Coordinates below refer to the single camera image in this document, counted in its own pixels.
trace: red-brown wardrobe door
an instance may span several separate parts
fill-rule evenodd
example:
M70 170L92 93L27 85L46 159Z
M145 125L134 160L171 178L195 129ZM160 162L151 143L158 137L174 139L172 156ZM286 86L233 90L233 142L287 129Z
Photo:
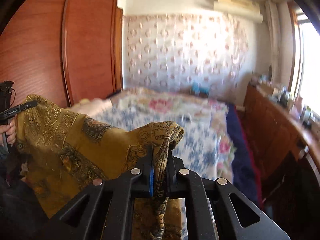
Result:
M26 0L0 37L0 82L15 82L15 105L33 93L68 106L61 62L64 4L65 0Z
M66 0L62 58L71 105L115 91L116 0Z

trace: black device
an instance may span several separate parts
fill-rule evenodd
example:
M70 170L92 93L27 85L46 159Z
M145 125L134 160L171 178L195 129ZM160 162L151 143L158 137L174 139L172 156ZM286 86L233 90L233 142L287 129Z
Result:
M168 155L166 193L185 198L188 239L215 240L209 203L220 240L290 240L266 214L225 178L201 178ZM119 178L95 179L58 211L35 240L130 240L135 198L153 195L152 147L136 167Z
M37 106L37 101L33 100L10 108L12 90L15 92L15 90L12 88L13 84L14 82L12 81L4 81L0 83L0 125L8 125L9 120L16 114L31 107ZM7 143L8 136L5 133L3 133L2 136L4 149L10 153L12 147Z

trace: cable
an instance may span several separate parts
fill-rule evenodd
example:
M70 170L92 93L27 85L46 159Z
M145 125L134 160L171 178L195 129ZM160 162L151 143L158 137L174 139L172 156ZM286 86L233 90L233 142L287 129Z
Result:
M14 101L16 100L16 91L14 90L14 88L12 89L14 91L14 98L13 98L13 102L12 104L10 105L10 107L13 105Z

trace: window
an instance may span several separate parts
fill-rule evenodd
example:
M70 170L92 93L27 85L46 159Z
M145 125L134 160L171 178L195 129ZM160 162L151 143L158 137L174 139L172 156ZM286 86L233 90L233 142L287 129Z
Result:
M320 114L320 35L310 22L299 27L303 57L298 93L304 104Z

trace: dark blue blanket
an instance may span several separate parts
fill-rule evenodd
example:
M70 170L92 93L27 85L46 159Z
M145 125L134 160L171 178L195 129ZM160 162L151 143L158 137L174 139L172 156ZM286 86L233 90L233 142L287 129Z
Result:
M227 131L237 148L235 158L232 162L233 185L236 186L247 198L249 198L258 207L261 207L260 185L257 185L259 175L256 174L255 167L252 166L249 149L242 132L239 118L233 104L228 104L229 112L227 114Z

